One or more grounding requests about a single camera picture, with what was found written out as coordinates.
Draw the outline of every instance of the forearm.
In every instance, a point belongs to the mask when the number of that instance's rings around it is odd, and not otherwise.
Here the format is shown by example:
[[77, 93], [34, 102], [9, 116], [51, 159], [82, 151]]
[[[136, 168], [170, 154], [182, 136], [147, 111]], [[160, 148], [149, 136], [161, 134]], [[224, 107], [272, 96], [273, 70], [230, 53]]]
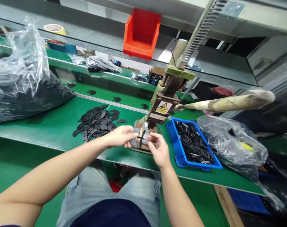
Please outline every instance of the forearm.
[[161, 169], [165, 206], [171, 225], [204, 226], [172, 166]]
[[101, 137], [44, 162], [1, 193], [0, 202], [46, 204], [106, 148]]

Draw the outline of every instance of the worker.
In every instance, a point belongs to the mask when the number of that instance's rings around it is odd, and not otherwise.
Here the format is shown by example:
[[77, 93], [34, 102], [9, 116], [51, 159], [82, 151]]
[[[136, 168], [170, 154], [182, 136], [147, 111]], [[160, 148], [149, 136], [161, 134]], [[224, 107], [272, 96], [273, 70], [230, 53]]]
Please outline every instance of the worker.
[[[0, 194], [0, 226], [34, 226], [43, 206], [67, 184], [58, 227], [159, 226], [159, 172], [140, 170], [114, 193], [100, 161], [95, 160], [108, 148], [130, 148], [130, 140], [138, 136], [132, 130], [132, 126], [120, 126], [34, 168]], [[150, 133], [148, 146], [161, 172], [171, 225], [203, 226], [172, 167], [162, 135]], [[107, 155], [119, 156], [114, 152], [108, 151]]]

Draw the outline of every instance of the roll of tape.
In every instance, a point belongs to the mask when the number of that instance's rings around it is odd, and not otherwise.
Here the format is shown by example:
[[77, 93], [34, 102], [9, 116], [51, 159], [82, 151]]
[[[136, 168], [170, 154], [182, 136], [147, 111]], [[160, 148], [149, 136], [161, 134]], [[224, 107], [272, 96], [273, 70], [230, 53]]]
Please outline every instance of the roll of tape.
[[66, 35], [66, 31], [63, 26], [58, 24], [48, 24], [44, 26], [44, 29], [48, 32], [53, 32], [60, 35]]

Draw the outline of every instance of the warning label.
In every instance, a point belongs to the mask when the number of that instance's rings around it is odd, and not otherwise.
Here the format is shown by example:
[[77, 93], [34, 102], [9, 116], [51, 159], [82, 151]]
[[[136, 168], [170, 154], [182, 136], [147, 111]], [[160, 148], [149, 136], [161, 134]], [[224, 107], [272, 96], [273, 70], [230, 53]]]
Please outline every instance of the warning label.
[[156, 109], [156, 112], [166, 114], [171, 108], [171, 106], [172, 106], [171, 103], [161, 101]]

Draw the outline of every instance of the wooden handle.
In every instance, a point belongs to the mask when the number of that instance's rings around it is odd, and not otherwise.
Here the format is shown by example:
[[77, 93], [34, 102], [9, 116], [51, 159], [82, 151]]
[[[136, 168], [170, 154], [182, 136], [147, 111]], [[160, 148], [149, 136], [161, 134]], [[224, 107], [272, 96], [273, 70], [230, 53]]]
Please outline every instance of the wooden handle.
[[177, 108], [210, 110], [213, 113], [216, 113], [234, 110], [258, 109], [275, 100], [275, 95], [271, 91], [253, 90], [250, 92], [252, 94], [178, 105]]

